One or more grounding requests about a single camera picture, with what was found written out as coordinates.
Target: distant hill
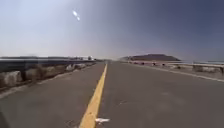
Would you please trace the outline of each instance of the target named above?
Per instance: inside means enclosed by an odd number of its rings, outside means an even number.
[[[122,60],[180,61],[176,57],[167,56],[167,55],[164,55],[164,54],[148,54],[148,55],[128,56],[128,57],[123,57]]]

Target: pavement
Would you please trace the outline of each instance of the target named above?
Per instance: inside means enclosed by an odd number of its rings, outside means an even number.
[[[78,128],[94,118],[106,121],[96,128],[223,128],[223,92],[221,81],[99,63],[0,99],[0,128]]]

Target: railing post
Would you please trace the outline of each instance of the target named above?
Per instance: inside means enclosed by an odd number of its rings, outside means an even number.
[[[224,68],[220,67],[221,74],[224,75]]]

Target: white edge line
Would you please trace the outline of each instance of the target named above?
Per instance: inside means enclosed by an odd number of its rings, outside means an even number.
[[[167,69],[159,69],[159,68],[153,68],[153,67],[147,67],[147,68],[154,69],[154,70],[159,70],[159,71],[171,72],[171,73],[175,73],[175,74],[181,74],[181,75],[187,75],[187,76],[192,76],[192,77],[198,77],[198,78],[203,78],[203,79],[207,79],[207,80],[224,82],[224,80],[221,80],[221,79],[210,78],[210,77],[206,77],[206,76],[199,76],[199,75],[194,75],[194,74],[190,74],[190,73],[184,73],[184,72],[178,72],[178,71],[170,71],[170,70],[167,70]]]

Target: blue sky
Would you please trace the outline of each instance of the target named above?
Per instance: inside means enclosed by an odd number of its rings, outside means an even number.
[[[224,60],[223,7],[222,0],[0,0],[0,56]]]

